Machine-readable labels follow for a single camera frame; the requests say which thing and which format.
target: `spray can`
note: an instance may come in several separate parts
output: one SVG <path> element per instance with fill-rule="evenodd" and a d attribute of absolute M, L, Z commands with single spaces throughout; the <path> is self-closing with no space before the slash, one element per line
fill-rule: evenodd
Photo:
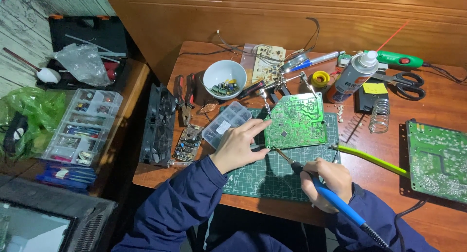
<path fill-rule="evenodd" d="M 342 103 L 356 92 L 378 70 L 378 53 L 357 53 L 337 76 L 327 91 L 327 99 L 332 103 Z"/>

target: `plastic bag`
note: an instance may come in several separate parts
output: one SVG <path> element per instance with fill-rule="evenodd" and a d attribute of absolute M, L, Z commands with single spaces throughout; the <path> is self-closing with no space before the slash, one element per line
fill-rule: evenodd
<path fill-rule="evenodd" d="M 73 43 L 55 52 L 54 58 L 80 82 L 94 87 L 113 83 L 107 76 L 96 45 L 77 46 Z"/>
<path fill-rule="evenodd" d="M 3 145 L 5 131 L 11 125 L 16 112 L 27 117 L 27 130 L 15 143 L 15 153 L 0 154 L 11 160 L 40 156 L 49 145 L 55 129 L 65 114 L 65 93 L 34 87 L 16 89 L 0 98 L 0 144 Z"/>

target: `yellow-green brush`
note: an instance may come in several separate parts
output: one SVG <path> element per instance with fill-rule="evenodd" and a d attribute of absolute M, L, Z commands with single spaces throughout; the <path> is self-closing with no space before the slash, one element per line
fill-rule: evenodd
<path fill-rule="evenodd" d="M 374 164 L 377 164 L 385 169 L 388 169 L 391 172 L 397 173 L 401 176 L 407 177 L 410 179 L 410 172 L 405 171 L 404 169 L 397 167 L 395 165 L 389 164 L 386 161 L 383 161 L 379 158 L 376 158 L 370 154 L 367 154 L 365 152 L 362 152 L 360 150 L 357 150 L 353 144 L 347 144 L 344 142 L 339 142 L 338 144 L 332 144 L 330 148 L 335 149 L 337 151 L 343 152 L 343 153 L 349 153 L 353 154 L 355 156 L 358 156 L 362 159 L 365 159 L 369 162 L 372 162 Z"/>

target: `green circuit board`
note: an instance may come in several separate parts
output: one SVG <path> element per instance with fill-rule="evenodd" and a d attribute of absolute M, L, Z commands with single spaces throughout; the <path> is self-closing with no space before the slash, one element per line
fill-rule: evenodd
<path fill-rule="evenodd" d="M 467 134 L 407 121 L 412 189 L 467 203 Z"/>
<path fill-rule="evenodd" d="M 327 142 L 321 93 L 283 96 L 271 110 L 273 122 L 264 130 L 266 148 L 295 148 Z"/>

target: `transparent organizer box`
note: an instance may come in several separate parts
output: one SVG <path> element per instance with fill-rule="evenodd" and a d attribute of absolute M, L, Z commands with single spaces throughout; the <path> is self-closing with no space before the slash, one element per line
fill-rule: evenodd
<path fill-rule="evenodd" d="M 95 164 L 122 100 L 117 92 L 76 90 L 41 158 L 75 165 Z"/>
<path fill-rule="evenodd" d="M 201 132 L 201 135 L 217 149 L 227 129 L 239 127 L 249 119 L 251 119 L 251 112 L 238 101 L 233 101 Z"/>

